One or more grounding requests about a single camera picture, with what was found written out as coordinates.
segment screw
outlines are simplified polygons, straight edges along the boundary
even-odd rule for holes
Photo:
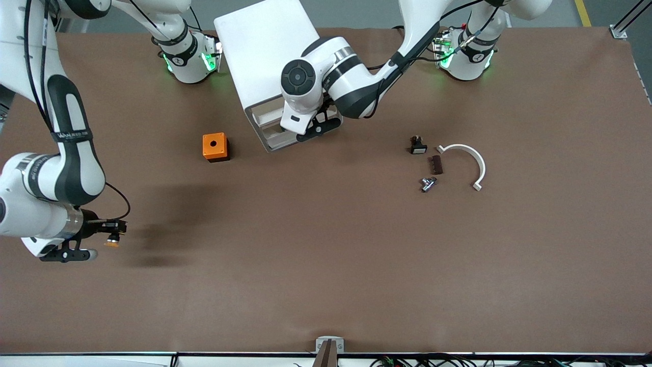
[[[431,178],[422,178],[421,183],[423,184],[423,187],[421,188],[421,191],[424,193],[427,193],[430,191],[430,189],[437,184],[437,179],[434,177]]]

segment yellow floor line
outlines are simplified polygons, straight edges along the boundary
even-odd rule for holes
[[[577,12],[580,13],[582,25],[584,27],[591,27],[591,20],[589,19],[589,14],[586,12],[584,0],[575,0],[575,6],[577,7]]]

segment metal pole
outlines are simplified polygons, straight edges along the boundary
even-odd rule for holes
[[[615,25],[611,25],[612,35],[615,39],[625,39],[627,38],[627,33],[625,30],[631,23],[633,23],[647,8],[652,5],[652,0],[639,0],[639,2],[634,5],[634,7],[629,10],[629,12]]]

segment brown table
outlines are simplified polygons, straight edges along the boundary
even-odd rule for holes
[[[344,35],[367,65],[394,30]],[[149,36],[59,35],[108,181],[133,205],[121,247],[89,263],[0,248],[2,352],[645,352],[652,344],[652,108],[606,28],[508,29],[487,73],[420,62],[371,120],[265,153],[228,74],[176,82]],[[224,131],[235,157],[207,163]],[[443,155],[428,194],[430,145]],[[19,98],[0,144],[54,152]],[[121,213],[110,190],[89,207]]]

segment orange box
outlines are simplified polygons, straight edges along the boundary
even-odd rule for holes
[[[231,159],[229,139],[224,133],[206,134],[202,139],[203,156],[208,162],[223,162]]]

